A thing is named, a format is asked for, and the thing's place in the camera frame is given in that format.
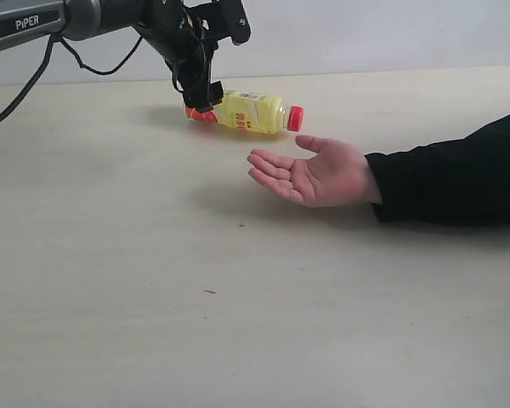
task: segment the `robotic arm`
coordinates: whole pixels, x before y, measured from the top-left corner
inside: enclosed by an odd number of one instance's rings
[[[183,0],[0,0],[0,51],[40,37],[82,41],[133,27],[164,59],[181,85],[185,104],[211,111],[223,98],[211,83],[218,42],[251,36],[241,0],[211,0],[186,7]]]

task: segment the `finger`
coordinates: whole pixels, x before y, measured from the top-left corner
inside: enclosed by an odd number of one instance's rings
[[[279,180],[291,180],[291,172],[285,168],[277,168],[261,156],[250,155],[247,160],[258,170]]]
[[[295,159],[292,157],[278,156],[267,150],[255,149],[252,151],[252,155],[259,156],[274,167],[285,168],[286,170],[291,170],[295,162]]]
[[[299,134],[295,141],[297,142],[298,147],[313,151],[314,153],[319,153],[323,148],[326,140],[322,138],[316,138],[315,136]]]
[[[263,187],[266,187],[270,191],[272,191],[277,196],[294,202],[295,204],[302,205],[304,202],[303,196],[292,188],[292,183],[286,180],[276,180],[275,178],[271,178],[269,175],[261,172],[256,168],[252,168],[249,171],[249,175],[257,181],[257,183],[261,184]]]

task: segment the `red bottle cap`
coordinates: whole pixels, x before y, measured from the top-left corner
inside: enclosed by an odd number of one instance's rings
[[[287,130],[291,132],[298,132],[303,126],[304,109],[300,106],[293,106],[289,114],[289,122],[287,123]]]

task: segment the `black jacket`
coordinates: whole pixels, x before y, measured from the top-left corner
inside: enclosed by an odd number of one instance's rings
[[[382,194],[374,206],[382,222],[510,224],[510,115],[465,139],[367,159]]]

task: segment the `piper logo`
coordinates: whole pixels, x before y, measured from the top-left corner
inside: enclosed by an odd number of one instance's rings
[[[24,19],[15,21],[15,30],[23,31],[27,28],[32,28],[40,25],[40,16],[35,14],[30,17],[25,17]]]

